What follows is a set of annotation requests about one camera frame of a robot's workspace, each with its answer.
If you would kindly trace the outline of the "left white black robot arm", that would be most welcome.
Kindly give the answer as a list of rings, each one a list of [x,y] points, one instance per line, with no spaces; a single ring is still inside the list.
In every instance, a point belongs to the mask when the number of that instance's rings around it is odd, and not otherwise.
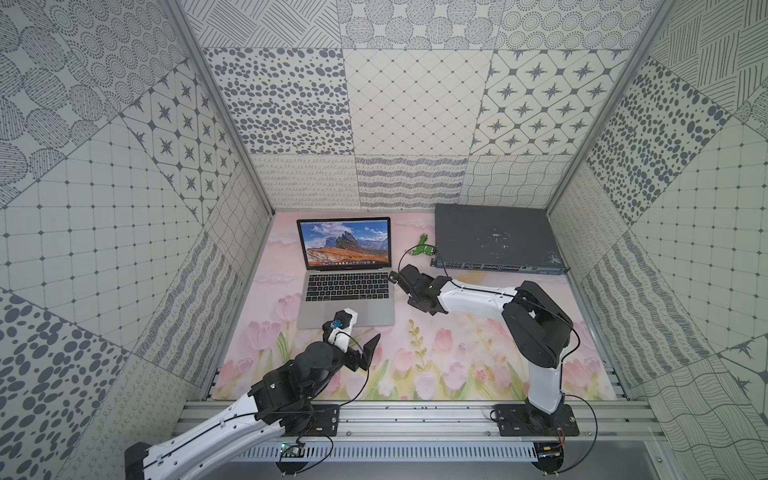
[[[330,438],[343,404],[312,401],[343,367],[367,371],[379,334],[342,351],[319,341],[254,384],[233,404],[191,430],[157,445],[138,442],[125,451],[127,479],[201,479],[252,447],[282,436]]]

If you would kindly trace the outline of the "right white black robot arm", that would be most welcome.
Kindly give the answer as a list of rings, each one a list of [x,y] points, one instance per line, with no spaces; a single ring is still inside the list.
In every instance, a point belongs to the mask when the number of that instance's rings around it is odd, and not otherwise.
[[[529,363],[529,411],[546,419],[562,411],[563,351],[570,344],[573,322],[537,283],[525,281],[508,289],[471,285],[429,276],[413,265],[392,271],[389,281],[423,313],[469,314],[504,326]]]

